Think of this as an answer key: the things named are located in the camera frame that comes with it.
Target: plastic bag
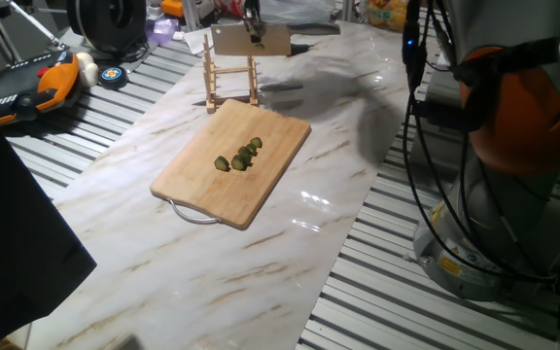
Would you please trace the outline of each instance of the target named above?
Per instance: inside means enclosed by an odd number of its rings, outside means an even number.
[[[367,0],[362,13],[367,22],[395,31],[403,31],[408,0]]]
[[[334,0],[260,0],[261,19],[267,23],[316,23],[330,20]],[[215,6],[243,16],[244,0],[214,0]]]

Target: white marble table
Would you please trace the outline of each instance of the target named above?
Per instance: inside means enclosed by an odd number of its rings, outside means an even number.
[[[407,99],[401,35],[341,23],[296,57],[258,57],[264,108],[312,122],[312,133],[252,225],[196,226],[151,196],[159,172],[204,126],[201,64],[55,202],[98,267],[28,348],[109,349],[133,333],[144,349],[292,349]],[[244,57],[216,57],[220,67]],[[218,90],[245,88],[223,75]]]

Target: wooden rack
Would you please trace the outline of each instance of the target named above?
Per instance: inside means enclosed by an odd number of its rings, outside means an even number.
[[[211,58],[209,49],[209,40],[204,35],[204,86],[206,87],[206,111],[209,114],[215,113],[217,107],[226,101],[225,98],[219,98],[216,92],[217,75],[222,73],[248,72],[248,81],[250,82],[250,95],[231,97],[243,102],[249,102],[253,106],[259,106],[259,85],[257,81],[257,66],[254,58],[248,55],[248,65],[244,67],[216,68],[215,62]]]

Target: metal slatted floor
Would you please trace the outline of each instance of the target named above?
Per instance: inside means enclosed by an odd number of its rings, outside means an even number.
[[[171,41],[129,74],[126,87],[85,89],[72,108],[3,133],[47,196],[57,198],[199,60],[187,43]]]
[[[412,237],[422,218],[405,174],[402,129],[396,137],[296,349],[553,349],[557,296],[464,300],[418,265]],[[420,196],[428,210],[440,201],[433,190]]]

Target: metal handle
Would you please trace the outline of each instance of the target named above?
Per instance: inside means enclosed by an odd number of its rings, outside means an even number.
[[[186,222],[189,222],[189,223],[192,223],[192,224],[200,224],[200,225],[211,225],[211,224],[221,224],[222,223],[222,219],[220,219],[220,218],[209,218],[209,219],[192,218],[191,216],[187,216],[187,215],[181,213],[181,211],[176,207],[176,204],[174,204],[172,199],[167,198],[167,201],[170,204],[172,204],[172,209],[174,209],[174,212],[176,213],[176,215],[181,217],[181,219],[185,220]]]

